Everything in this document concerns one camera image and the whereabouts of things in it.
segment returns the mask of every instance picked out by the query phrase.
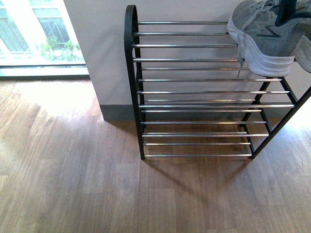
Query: metal bar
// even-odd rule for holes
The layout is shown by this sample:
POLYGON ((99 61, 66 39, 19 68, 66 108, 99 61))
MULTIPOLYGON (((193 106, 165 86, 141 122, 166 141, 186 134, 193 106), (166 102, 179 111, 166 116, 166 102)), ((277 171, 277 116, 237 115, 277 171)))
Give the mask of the metal bar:
POLYGON ((182 49, 230 49, 236 48, 238 44, 214 44, 214 45, 142 45, 142 44, 133 44, 133 48, 140 48, 140 49, 174 49, 174 48, 182 48, 182 49))
POLYGON ((229 36, 229 33, 134 33, 134 36, 229 36))
POLYGON ((287 94, 289 91, 138 91, 139 95, 148 94, 287 94))
POLYGON ((245 146, 248 142, 243 143, 144 143, 144 146, 245 146))
POLYGON ((138 25, 222 25, 226 21, 138 21, 138 25))
POLYGON ((207 104, 175 104, 175 105, 139 105, 139 108, 293 108, 293 104, 253 104, 253 105, 207 105, 207 104))
POLYGON ((135 5, 129 5, 126 8, 125 12, 125 26, 124 26, 124 51, 125 51, 125 58, 126 58, 126 66, 127 66, 127 73, 128 79, 130 84, 130 91, 131 91, 131 98, 133 103, 134 109, 134 117, 135 117, 135 124, 136 124, 136 131, 138 137, 138 145, 139 145, 139 152, 141 159, 145 159, 144 157, 144 146, 143 146, 143 138, 142 138, 142 127, 140 124, 140 112, 138 108, 138 95, 137 95, 137 87, 136 87, 136 80, 135 80, 135 69, 133 63, 133 32, 138 31, 137 25, 137 10, 135 5))
POLYGON ((291 89, 291 87, 289 86, 289 84, 287 83, 285 78, 282 78, 281 85, 284 88, 284 90, 289 91, 289 93, 287 95, 288 95, 288 98, 290 98, 291 102, 293 104, 297 104, 298 99, 295 96, 293 90, 291 89))
POLYGON ((265 124, 265 121, 149 121, 141 122, 144 125, 243 125, 265 124))
POLYGON ((143 113, 259 113, 261 110, 141 110, 143 113))
POLYGON ((142 137, 268 137, 267 133, 144 133, 142 137))
POLYGON ((201 68, 142 68, 141 70, 164 70, 164 71, 169 71, 169 70, 192 70, 192 71, 198 71, 198 70, 207 70, 207 71, 234 71, 234 70, 240 70, 239 68, 234 68, 234 67, 223 67, 223 68, 209 68, 209 67, 201 67, 201 68))
POLYGON ((282 79, 139 79, 139 82, 280 82, 282 79))
POLYGON ((167 154, 167 155, 145 155, 147 158, 152 157, 250 157, 251 154, 197 154, 197 155, 187 155, 187 154, 167 154))
MULTIPOLYGON (((264 82, 264 83, 261 85, 259 91, 260 91, 260 92, 265 92, 265 91, 267 90, 269 84, 270 84, 270 82, 264 82)), ((257 95, 255 96, 255 101, 253 101, 252 104, 256 104, 256 103, 257 103, 256 101, 260 100, 261 97, 262 97, 262 93, 257 93, 257 95)), ((251 114, 252 114, 252 113, 246 113, 246 114, 244 115, 242 121, 247 121, 247 120, 250 118, 251 114)))
POLYGON ((133 62, 239 62, 238 58, 134 58, 133 62))
POLYGON ((268 117, 267 117, 267 115, 266 115, 266 113, 265 113, 265 111, 264 111, 263 108, 261 108, 260 115, 261 115, 262 120, 266 121, 265 127, 266 127, 268 133, 270 134, 270 133, 272 132, 272 126, 271 126, 271 124, 270 124, 270 122, 269 122, 269 120, 268 120, 268 117))
POLYGON ((253 102, 254 100, 145 100, 145 102, 253 102))
POLYGON ((295 108, 292 108, 286 116, 279 122, 279 124, 272 130, 272 133, 268 138, 266 138, 263 143, 256 149, 252 155, 254 159, 262 149, 272 140, 272 138, 283 128, 283 126, 292 118, 292 116, 302 107, 302 105, 311 97, 311 87, 306 91, 306 93, 298 100, 295 108))
MULTIPOLYGON (((244 131, 249 135, 250 133, 249 133, 249 130, 247 128, 247 125, 243 124, 242 127, 243 127, 244 131)), ((250 150, 251 150, 251 152, 253 154, 255 152, 253 141, 252 141, 251 137, 247 137, 246 139, 249 142, 249 148, 250 148, 250 150)))

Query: gray sneaker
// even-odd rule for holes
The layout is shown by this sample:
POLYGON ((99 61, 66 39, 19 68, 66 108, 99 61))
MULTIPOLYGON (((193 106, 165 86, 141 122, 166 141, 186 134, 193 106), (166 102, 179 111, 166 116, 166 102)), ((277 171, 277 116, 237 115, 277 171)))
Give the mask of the gray sneaker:
MULTIPOLYGON (((311 0, 300 0, 297 2, 296 13, 311 12, 311 0)), ((305 32, 294 55, 300 66, 311 73, 311 32, 305 32)))
POLYGON ((310 13, 296 13, 296 0, 246 0, 228 22, 229 34, 240 47, 255 74, 283 77, 289 74, 293 52, 311 24, 310 13))

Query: glass window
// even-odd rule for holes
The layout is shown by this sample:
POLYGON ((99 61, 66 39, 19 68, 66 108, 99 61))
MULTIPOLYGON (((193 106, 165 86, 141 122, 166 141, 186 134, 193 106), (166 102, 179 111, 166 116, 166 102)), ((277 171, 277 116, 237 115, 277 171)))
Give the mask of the glass window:
POLYGON ((0 0, 0 66, 84 63, 63 0, 0 0))

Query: gray baseboard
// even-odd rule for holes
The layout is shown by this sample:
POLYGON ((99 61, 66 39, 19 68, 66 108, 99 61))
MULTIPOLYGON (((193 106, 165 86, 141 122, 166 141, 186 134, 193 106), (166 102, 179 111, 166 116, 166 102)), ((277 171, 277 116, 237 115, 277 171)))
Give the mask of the gray baseboard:
MULTIPOLYGON (((133 106, 127 105, 100 105, 103 113, 104 120, 134 120, 133 106)), ((284 117, 290 108, 267 108, 265 112, 268 117, 284 117)), ((244 113, 183 113, 183 114, 172 114, 172 113, 153 113, 147 114, 146 118, 149 120, 155 119, 209 119, 209 118, 241 118, 244 113)), ((258 113, 253 114, 253 117, 260 117, 258 113)))
POLYGON ((105 121, 134 120, 132 105, 100 105, 105 121))

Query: white sole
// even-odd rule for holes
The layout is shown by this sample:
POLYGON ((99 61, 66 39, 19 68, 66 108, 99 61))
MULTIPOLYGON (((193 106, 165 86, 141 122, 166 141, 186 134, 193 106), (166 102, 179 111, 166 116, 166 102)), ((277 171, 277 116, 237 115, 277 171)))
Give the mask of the white sole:
POLYGON ((301 38, 294 54, 300 66, 311 73, 311 41, 306 36, 301 38))
POLYGON ((239 46, 242 47, 245 61, 253 73, 264 77, 284 77, 290 73, 294 56, 273 57, 263 54, 250 35, 237 29, 232 22, 232 17, 228 22, 228 32, 235 41, 240 37, 239 46))

